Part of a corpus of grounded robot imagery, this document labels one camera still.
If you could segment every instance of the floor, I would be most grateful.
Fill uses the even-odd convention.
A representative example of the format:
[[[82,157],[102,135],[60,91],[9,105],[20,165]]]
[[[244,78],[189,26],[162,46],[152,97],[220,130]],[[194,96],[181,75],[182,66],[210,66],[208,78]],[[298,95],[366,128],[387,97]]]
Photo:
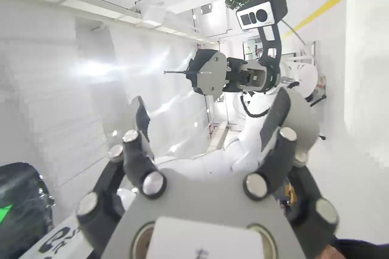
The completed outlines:
[[[285,20],[296,27],[327,1],[287,0],[288,15]],[[368,86],[370,82],[371,85],[375,84],[375,88],[379,87],[374,79],[385,69],[377,66],[383,63],[381,60],[375,60],[375,64],[370,64],[370,69],[373,68],[375,71],[380,69],[378,74],[369,73],[371,78],[364,78],[364,84],[361,84],[362,80],[356,79],[354,72],[354,77],[349,77],[348,83],[345,83],[347,72],[345,66],[347,59],[350,58],[346,51],[347,2],[348,0],[340,0],[298,30],[305,42],[316,41],[318,69],[327,79],[328,99],[313,108],[321,121],[321,132],[327,140],[317,141],[312,148],[308,167],[322,195],[329,199],[339,212],[338,237],[361,239],[378,244],[387,243],[389,242],[387,215],[389,198],[385,193],[389,180],[385,156],[387,148],[386,153],[382,154],[383,147],[387,147],[384,134],[387,126],[382,123],[384,122],[382,118],[387,114],[384,108],[386,103],[379,99],[379,94],[374,97],[369,95],[371,92],[363,90],[365,86],[371,88]],[[279,27],[281,35],[284,36],[284,53],[301,46],[294,35],[286,37],[288,30],[285,26],[280,23]],[[348,104],[351,104],[351,101],[345,101],[345,94],[348,98],[351,95],[355,100],[364,97],[360,99],[364,104],[355,105],[358,108],[352,109],[353,117],[349,118],[353,120],[351,127],[350,122],[346,123],[346,108],[349,108]],[[382,107],[381,115],[374,108],[377,98],[377,103]]]

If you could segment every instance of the white panel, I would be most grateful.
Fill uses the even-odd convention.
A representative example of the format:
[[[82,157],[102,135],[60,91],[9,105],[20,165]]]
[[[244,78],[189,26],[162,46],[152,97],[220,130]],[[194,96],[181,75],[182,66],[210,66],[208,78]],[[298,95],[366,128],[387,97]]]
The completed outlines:
[[[7,17],[0,24],[0,145],[8,151],[1,161],[32,164],[54,193],[107,151],[86,83],[72,73],[79,60],[74,18],[10,0],[0,0],[0,12]],[[91,184],[62,195],[58,216]]]
[[[227,26],[227,9],[224,0],[218,0],[212,3],[212,11],[207,14],[201,14],[197,11],[197,18],[201,33],[205,36],[225,34]]]
[[[186,70],[196,45],[189,39],[158,31],[111,26],[118,64],[128,99],[141,95],[151,122],[149,137],[156,157],[175,145],[175,155],[202,153],[207,145],[205,100],[192,90],[189,80],[163,70]]]

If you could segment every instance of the ceiling light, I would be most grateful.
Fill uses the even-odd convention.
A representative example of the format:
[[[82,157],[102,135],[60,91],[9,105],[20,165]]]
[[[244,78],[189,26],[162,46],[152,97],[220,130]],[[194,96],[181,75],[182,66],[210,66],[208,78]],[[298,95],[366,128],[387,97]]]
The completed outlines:
[[[157,27],[156,30],[166,32],[166,33],[176,33],[177,32],[176,30],[173,30],[173,29],[170,29],[170,28],[164,27],[164,26]]]
[[[161,23],[158,23],[158,22],[155,22],[155,21],[152,21],[152,20],[144,21],[144,23],[150,24],[150,25],[152,25],[152,26],[161,25]]]
[[[187,36],[187,34],[184,33],[184,32],[177,32],[177,33],[174,33],[174,35],[178,35],[178,36]]]

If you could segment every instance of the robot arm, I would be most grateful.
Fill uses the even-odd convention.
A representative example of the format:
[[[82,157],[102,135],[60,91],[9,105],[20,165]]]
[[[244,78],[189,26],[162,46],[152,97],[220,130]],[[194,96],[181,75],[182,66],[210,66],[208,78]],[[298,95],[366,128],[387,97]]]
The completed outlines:
[[[107,167],[116,168],[112,178],[118,171],[122,177],[126,174],[139,193],[120,219],[108,189],[112,185],[101,192],[95,187],[77,211],[82,233],[102,258],[124,259],[130,254],[140,259],[146,257],[146,245],[154,247],[157,238],[168,238],[158,237],[157,230],[153,237],[163,218],[161,222],[172,220],[171,225],[161,223],[164,229],[174,229],[177,220],[188,229],[198,222],[224,226],[225,231],[252,228],[264,240],[265,258],[314,258],[331,241],[339,218],[321,197],[304,166],[306,158],[297,153],[306,153],[317,138],[308,129],[312,124],[303,128],[296,121],[302,103],[309,109],[293,89],[281,89],[264,126],[253,130],[261,138],[256,144],[245,145],[244,139],[238,139],[225,150],[158,166],[144,152],[140,132],[130,130],[123,138],[123,149],[111,156]],[[301,131],[310,135],[301,136]],[[287,176],[298,202],[297,209],[285,217],[271,194]]]
[[[183,73],[193,90],[212,95],[216,100],[222,92],[268,92],[281,82],[281,38],[277,23],[287,14],[286,0],[254,0],[236,11],[242,30],[258,28],[263,54],[258,60],[226,58],[213,49],[199,49]],[[269,55],[274,49],[275,57]]]

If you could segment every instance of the metal bolt head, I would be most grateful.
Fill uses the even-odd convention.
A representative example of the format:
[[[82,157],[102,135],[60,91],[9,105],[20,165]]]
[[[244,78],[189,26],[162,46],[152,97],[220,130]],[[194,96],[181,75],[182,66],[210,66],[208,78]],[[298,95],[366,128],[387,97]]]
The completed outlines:
[[[89,192],[85,197],[81,199],[81,201],[78,203],[78,207],[76,210],[77,216],[85,216],[92,212],[94,208],[96,208],[97,205],[97,193],[96,192]]]
[[[339,220],[335,207],[324,198],[316,201],[316,212],[329,224],[336,224]]]
[[[138,135],[139,135],[138,131],[128,130],[123,136],[123,141],[124,142],[132,142],[132,141],[137,139]]]
[[[114,145],[108,151],[108,158],[112,162],[119,162],[123,160],[123,146],[121,144]]]
[[[158,171],[150,173],[143,181],[143,193],[147,196],[158,194],[164,185],[164,177]]]
[[[263,198],[268,191],[266,181],[258,173],[251,173],[247,176],[246,187],[256,198]]]
[[[297,140],[297,134],[296,132],[288,127],[283,127],[280,130],[280,134],[282,135],[283,138],[289,140],[289,141],[296,141]]]
[[[55,199],[53,196],[49,196],[49,199],[47,200],[50,206],[55,206]]]

